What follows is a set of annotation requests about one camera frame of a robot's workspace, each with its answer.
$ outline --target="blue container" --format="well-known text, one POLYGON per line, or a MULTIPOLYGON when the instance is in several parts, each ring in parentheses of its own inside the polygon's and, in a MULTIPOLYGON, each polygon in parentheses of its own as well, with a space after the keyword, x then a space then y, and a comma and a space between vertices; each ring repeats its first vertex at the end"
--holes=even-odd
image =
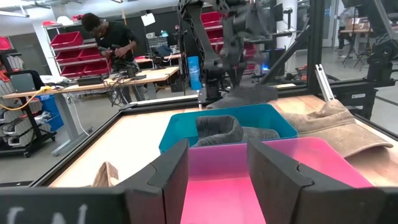
POLYGON ((201 90, 199 57, 188 58, 189 77, 191 79, 191 89, 201 90))
POLYGON ((55 98, 53 95, 41 95, 41 96, 37 96, 38 99, 40 99, 40 101, 43 104, 43 111, 48 111, 50 112, 50 114, 52 116, 55 116, 57 114, 60 114, 57 105, 55 104, 55 98))
POLYGON ((160 142, 160 152, 169 150, 171 146, 185 138, 189 140, 190 146, 193 146, 198 142, 196 118, 219 115, 234 116, 244 127, 273 129, 278 132, 280 139, 297 138, 297 131, 271 105, 241 106, 173 115, 160 142))
POLYGON ((63 121, 59 114, 48 120, 46 123, 51 125, 51 132, 56 131, 63 126, 63 121))

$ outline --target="black t-shirt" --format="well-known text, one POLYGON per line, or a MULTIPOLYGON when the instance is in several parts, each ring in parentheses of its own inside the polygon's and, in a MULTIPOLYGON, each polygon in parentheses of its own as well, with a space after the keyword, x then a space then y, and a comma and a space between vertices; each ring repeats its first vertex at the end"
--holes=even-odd
MULTIPOLYGON (((113 44, 124 47, 130 44, 130 40, 135 41, 138 44, 138 39, 136 35, 134 35, 131 29, 129 29, 126 25, 121 22, 108 22, 109 26, 106 29, 105 35, 101 38, 95 38, 95 41, 97 42, 99 47, 113 49, 113 44)), ((130 62, 134 60, 134 56, 130 50, 126 53, 126 60, 130 62)))

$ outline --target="cap brim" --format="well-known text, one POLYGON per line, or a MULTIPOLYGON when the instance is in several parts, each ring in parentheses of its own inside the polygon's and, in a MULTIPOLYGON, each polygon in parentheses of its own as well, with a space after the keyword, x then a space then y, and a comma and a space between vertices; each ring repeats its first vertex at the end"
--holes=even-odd
POLYGON ((343 157, 377 146, 394 147, 358 124, 346 124, 314 133, 300 134, 300 137, 324 139, 343 157))

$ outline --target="teal bin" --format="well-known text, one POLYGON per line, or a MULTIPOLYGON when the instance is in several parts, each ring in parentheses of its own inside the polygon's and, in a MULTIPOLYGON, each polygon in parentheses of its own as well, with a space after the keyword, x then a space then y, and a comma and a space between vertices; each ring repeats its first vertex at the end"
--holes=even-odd
POLYGON ((160 152, 166 152, 181 139, 187 138, 190 146, 198 142, 196 118, 200 116, 231 115, 238 119, 241 126, 273 129, 278 132, 280 139, 297 138, 297 131, 268 104, 241 106, 219 110, 205 110, 173 115, 166 132, 160 142, 160 152))

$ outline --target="yellow cable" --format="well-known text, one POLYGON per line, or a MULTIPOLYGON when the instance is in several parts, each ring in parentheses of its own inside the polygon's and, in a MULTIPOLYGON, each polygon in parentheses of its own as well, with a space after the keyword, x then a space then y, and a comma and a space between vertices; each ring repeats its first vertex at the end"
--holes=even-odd
POLYGON ((43 87, 41 90, 38 90, 24 105, 22 105, 22 106, 20 106, 20 107, 18 107, 18 108, 8 108, 7 106, 4 106, 4 105, 2 105, 2 104, 0 104, 0 106, 2 107, 2 108, 4 108, 4 109, 7 109, 7 110, 11 110, 11 111, 15 111, 15 110, 21 110, 21 109, 23 109, 24 107, 26 107, 28 104, 29 104, 29 102, 31 102, 34 98, 35 98, 35 96, 37 96, 39 93, 41 93, 41 92, 44 92, 44 91, 47 91, 47 90, 51 90, 51 87, 50 86, 45 86, 45 87, 43 87))

